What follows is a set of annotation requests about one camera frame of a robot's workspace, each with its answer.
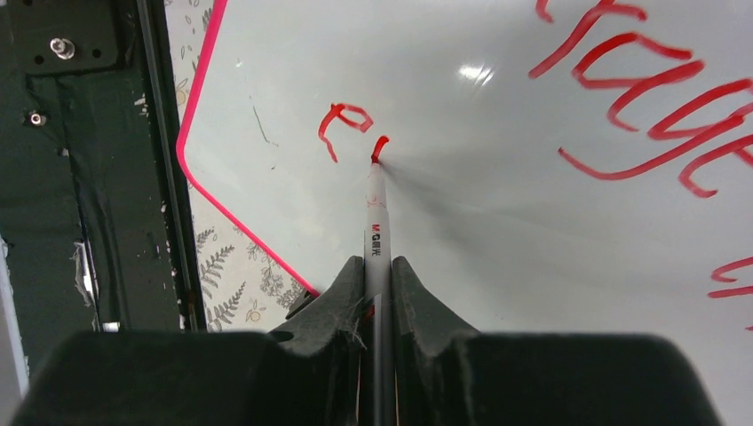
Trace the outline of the white red marker pen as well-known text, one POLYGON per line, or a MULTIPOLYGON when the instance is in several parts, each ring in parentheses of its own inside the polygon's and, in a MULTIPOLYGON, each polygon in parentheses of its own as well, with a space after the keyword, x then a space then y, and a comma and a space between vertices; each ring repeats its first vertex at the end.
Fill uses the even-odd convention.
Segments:
POLYGON ((380 154, 380 137, 370 156, 366 227, 363 234, 364 311, 361 337, 360 425, 397 423, 392 335, 392 255, 390 221, 380 154))

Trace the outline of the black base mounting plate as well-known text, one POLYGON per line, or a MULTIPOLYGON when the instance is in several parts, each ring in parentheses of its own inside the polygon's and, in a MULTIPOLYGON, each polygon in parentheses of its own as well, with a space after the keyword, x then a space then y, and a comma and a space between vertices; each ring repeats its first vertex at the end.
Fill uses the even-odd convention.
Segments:
POLYGON ((1 4, 1 258, 38 374, 84 331, 205 329, 162 1, 1 4))

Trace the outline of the black whiteboard clip lower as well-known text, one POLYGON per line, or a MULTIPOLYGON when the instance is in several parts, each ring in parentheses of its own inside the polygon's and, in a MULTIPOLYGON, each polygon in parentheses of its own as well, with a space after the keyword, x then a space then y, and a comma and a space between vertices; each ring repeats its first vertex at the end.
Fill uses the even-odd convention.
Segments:
POLYGON ((290 320, 291 318, 293 318, 298 312, 300 312, 308 304, 310 304, 316 297, 317 295, 311 293, 306 289, 303 289, 290 305, 289 310, 285 316, 285 320, 290 320))

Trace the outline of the pink framed whiteboard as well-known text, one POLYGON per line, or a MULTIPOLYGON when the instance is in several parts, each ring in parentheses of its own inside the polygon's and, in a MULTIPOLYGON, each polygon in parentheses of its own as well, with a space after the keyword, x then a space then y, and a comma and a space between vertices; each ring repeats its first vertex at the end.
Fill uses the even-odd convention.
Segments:
POLYGON ((324 290, 392 254, 483 330, 643 332, 752 422, 749 1, 217 1, 194 187, 324 290))

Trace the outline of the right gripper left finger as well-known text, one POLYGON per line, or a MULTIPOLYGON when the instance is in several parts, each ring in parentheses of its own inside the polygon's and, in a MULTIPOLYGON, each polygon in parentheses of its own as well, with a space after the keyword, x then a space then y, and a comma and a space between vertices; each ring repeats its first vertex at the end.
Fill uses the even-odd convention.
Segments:
POLYGON ((324 293, 270 333, 280 425, 356 423, 363 297, 363 259, 352 256, 324 293))

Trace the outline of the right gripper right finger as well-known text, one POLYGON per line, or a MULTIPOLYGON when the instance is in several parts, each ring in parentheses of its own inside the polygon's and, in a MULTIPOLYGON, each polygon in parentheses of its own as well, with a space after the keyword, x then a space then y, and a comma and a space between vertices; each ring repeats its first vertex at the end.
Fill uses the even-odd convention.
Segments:
POLYGON ((422 283, 406 257, 392 261, 392 335, 401 425, 466 425, 463 351, 478 331, 422 283))

